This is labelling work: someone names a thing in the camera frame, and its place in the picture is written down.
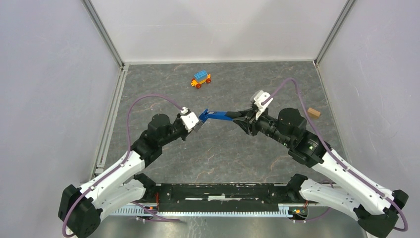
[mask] yellow toy car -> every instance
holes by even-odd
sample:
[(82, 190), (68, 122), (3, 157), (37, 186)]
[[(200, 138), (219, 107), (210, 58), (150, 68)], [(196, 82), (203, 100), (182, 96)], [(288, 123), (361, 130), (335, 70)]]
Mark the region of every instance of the yellow toy car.
[(193, 80), (191, 80), (191, 86), (196, 87), (197, 89), (201, 88), (201, 85), (204, 83), (211, 82), (211, 75), (207, 74), (205, 70), (194, 74)]

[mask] tile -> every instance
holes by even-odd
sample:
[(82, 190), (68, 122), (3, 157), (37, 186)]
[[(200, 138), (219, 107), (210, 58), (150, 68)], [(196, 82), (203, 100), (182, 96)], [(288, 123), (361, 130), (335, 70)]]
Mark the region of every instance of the tile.
[[(211, 74), (212, 82), (201, 89), (191, 87), (191, 79), (201, 70)], [(206, 108), (237, 111), (250, 107), (250, 98), (256, 91), (262, 89), (272, 93), (287, 77), (298, 81), (307, 107), (321, 112), (320, 118), (315, 120), (316, 125), (324, 139), (343, 155), (312, 62), (153, 64), (129, 67), (106, 165), (111, 165), (124, 154), (127, 148), (126, 112), (131, 103), (144, 94), (165, 94), (197, 115)], [(287, 107), (300, 109), (292, 83), (274, 98), (269, 114), (277, 117), (278, 112)], [(165, 113), (173, 120), (178, 110), (160, 98), (140, 101), (130, 115), (132, 141), (140, 136), (157, 113)], [(166, 145), (163, 154), (143, 172), (156, 182), (172, 183), (288, 182), (295, 173), (315, 180), (324, 178), (292, 160), (287, 151), (262, 134), (251, 137), (231, 122), (209, 120), (198, 133), (190, 134), (187, 141), (179, 139)]]

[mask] wire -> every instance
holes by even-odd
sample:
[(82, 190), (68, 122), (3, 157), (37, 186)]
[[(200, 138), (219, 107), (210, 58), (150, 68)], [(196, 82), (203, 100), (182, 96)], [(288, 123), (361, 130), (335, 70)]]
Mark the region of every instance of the wire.
[[(129, 121), (129, 118), (130, 118), (130, 113), (131, 113), (131, 110), (133, 109), (133, 107), (134, 107), (134, 105), (138, 102), (138, 101), (140, 101), (140, 100), (142, 100), (142, 99), (144, 99), (144, 98), (148, 98), (148, 97), (158, 97), (158, 98), (163, 98), (163, 99), (165, 99), (165, 100), (167, 100), (168, 102), (170, 102), (170, 103), (172, 103), (174, 106), (176, 106), (179, 110), (182, 110), (182, 107), (180, 106), (180, 105), (178, 105), (175, 101), (173, 101), (172, 99), (170, 99), (170, 98), (168, 98), (168, 97), (166, 97), (166, 96), (164, 96), (164, 95), (160, 95), (160, 94), (146, 94), (146, 95), (144, 95), (144, 96), (141, 96), (141, 97), (139, 97), (138, 99), (136, 99), (134, 102), (133, 102), (133, 104), (131, 104), (131, 106), (130, 106), (130, 108), (128, 109), (128, 112), (127, 112), (127, 118), (126, 118), (126, 131), (127, 131), (127, 144), (128, 144), (128, 146), (127, 146), (127, 153), (125, 154), (125, 157), (124, 157), (124, 159), (122, 160), (122, 162), (121, 162), (121, 164), (124, 164), (127, 160), (128, 160), (128, 158), (129, 158), (129, 156), (130, 156), (130, 151), (131, 151), (131, 139), (130, 139), (130, 129), (129, 129), (129, 126), (128, 126), (128, 121)], [(82, 193), (82, 195), (80, 195), (80, 197), (78, 197), (77, 199), (76, 199), (76, 201), (73, 203), (73, 205), (71, 205), (71, 207), (70, 207), (70, 209), (68, 210), (68, 212), (67, 212), (67, 215), (65, 216), (65, 218), (64, 218), (64, 221), (63, 221), (63, 227), (62, 227), (62, 229), (61, 229), (61, 232), (62, 232), (62, 234), (63, 234), (63, 236), (65, 237), (65, 238), (70, 238), (70, 237), (73, 237), (75, 234), (73, 233), (73, 234), (67, 234), (66, 233), (66, 227), (67, 227), (67, 223), (68, 223), (68, 220), (69, 220), (69, 218), (70, 218), (70, 215), (71, 215), (71, 213), (74, 211), (74, 209), (75, 209), (75, 207), (77, 206), (77, 204), (79, 204), (79, 202), (86, 196), (86, 194), (88, 194), (89, 192), (91, 192), (92, 191), (92, 187), (93, 188), (95, 188), (100, 182), (102, 182), (105, 178), (107, 178), (108, 176), (110, 176), (110, 175), (112, 175), (115, 171), (117, 171), (119, 168), (121, 168), (121, 166), (117, 166), (117, 167), (115, 167), (115, 168), (113, 168), (111, 171), (109, 171), (107, 174), (105, 174), (103, 177), (101, 177), (100, 179), (98, 179), (92, 186), (90, 186), (86, 191), (84, 191), (83, 193)]]
[[(329, 180), (329, 179), (324, 179), (324, 180), (322, 180), (320, 183), (322, 184), (322, 183), (324, 183), (324, 182), (329, 182), (329, 184), (331, 185), (331, 188), (334, 188), (334, 185), (333, 185), (333, 183), (332, 183), (332, 181), (331, 180)], [(319, 219), (321, 219), (321, 218), (323, 218), (323, 217), (325, 217), (328, 213), (330, 213), (331, 212), (331, 208), (330, 207), (328, 207), (328, 209), (324, 212), (324, 213), (322, 213), (321, 215), (319, 215), (319, 216), (317, 216), (317, 217), (314, 217), (314, 218), (311, 218), (311, 219), (306, 219), (306, 220), (304, 220), (304, 221), (300, 221), (300, 220), (293, 220), (293, 222), (294, 223), (306, 223), (306, 222), (314, 222), (314, 221), (316, 221), (316, 220), (319, 220)]]
[(180, 222), (181, 221), (179, 219), (168, 219), (168, 218), (156, 215), (155, 213), (153, 213), (149, 209), (145, 208), (142, 204), (140, 204), (138, 202), (131, 202), (131, 203), (133, 203), (136, 206), (141, 207), (145, 212), (151, 214), (154, 218), (159, 218), (160, 219), (160, 220), (145, 220), (145, 222)]
[(346, 170), (347, 172), (349, 172), (351, 175), (353, 175), (354, 177), (356, 177), (359, 181), (361, 181), (363, 184), (365, 184), (366, 186), (368, 186), (370, 189), (372, 189), (373, 191), (375, 191), (377, 194), (379, 194), (379, 196), (381, 197), (385, 197), (385, 200), (388, 201), (393, 207), (395, 207), (395, 209), (397, 210), (397, 212), (400, 214), (401, 220), (403, 220), (403, 224), (404, 227), (403, 228), (398, 228), (398, 227), (394, 227), (395, 230), (400, 231), (400, 232), (406, 232), (408, 230), (408, 222), (407, 222), (407, 218), (405, 217), (403, 211), (400, 209), (400, 207), (393, 201), (391, 200), (389, 197), (386, 197), (385, 194), (383, 192), (381, 192), (379, 189), (377, 189), (375, 186), (373, 186), (372, 184), (370, 184), (369, 182), (367, 182), (364, 178), (362, 178), (361, 176), (359, 176), (357, 173), (355, 173), (353, 170), (348, 169), (348, 167), (341, 161), (339, 160), (333, 153), (332, 151), (329, 149), (329, 147), (326, 145), (324, 139), (322, 138), (322, 135), (320, 133), (320, 131), (318, 130), (318, 128), (315, 126), (314, 122), (311, 120), (311, 118), (308, 115), (308, 112), (306, 111), (306, 106), (305, 103), (303, 101), (302, 98), (302, 94), (301, 94), (301, 90), (298, 86), (298, 83), (296, 82), (296, 80), (294, 78), (286, 78), (281, 84), (280, 86), (274, 91), (273, 94), (271, 94), (263, 103), (262, 105), (266, 104), (270, 99), (272, 99), (277, 93), (278, 91), (280, 91), (280, 89), (282, 89), (284, 87), (284, 85), (287, 82), (293, 82), (293, 84), (295, 85), (295, 89), (296, 89), (296, 93), (298, 94), (299, 97), (299, 101), (301, 103), (303, 112), (305, 114), (306, 119), (309, 122), (309, 125), (311, 125), (312, 129), (314, 130), (315, 134), (318, 136), (319, 140), (321, 141), (321, 144), (323, 145), (323, 147), (327, 150), (328, 154), (335, 160), (335, 162), (337, 162), (344, 170)]

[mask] blue object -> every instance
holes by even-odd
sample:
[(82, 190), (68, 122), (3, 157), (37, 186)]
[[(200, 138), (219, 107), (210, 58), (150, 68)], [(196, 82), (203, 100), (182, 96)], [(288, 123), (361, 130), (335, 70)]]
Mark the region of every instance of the blue object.
[(196, 79), (196, 81), (198, 82), (199, 80), (203, 80), (205, 78), (207, 78), (207, 72), (205, 70), (198, 72), (196, 74), (194, 74), (194, 77)]
[(206, 122), (209, 118), (217, 120), (233, 120), (232, 118), (226, 116), (226, 112), (209, 112), (208, 109), (204, 110), (198, 118), (202, 122)]

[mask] wall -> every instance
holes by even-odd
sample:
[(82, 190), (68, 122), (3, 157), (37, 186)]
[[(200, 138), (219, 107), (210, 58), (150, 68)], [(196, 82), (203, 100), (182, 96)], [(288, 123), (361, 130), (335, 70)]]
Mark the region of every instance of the wall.
[(0, 3), (0, 237), (62, 237), (63, 189), (88, 180), (119, 68), (82, 3)]
[(124, 61), (313, 60), (346, 0), (92, 0)]
[(420, 199), (419, 12), (420, 1), (357, 1), (320, 63), (353, 165), (410, 196), (404, 209), (409, 231), (389, 237), (420, 233), (413, 209)]

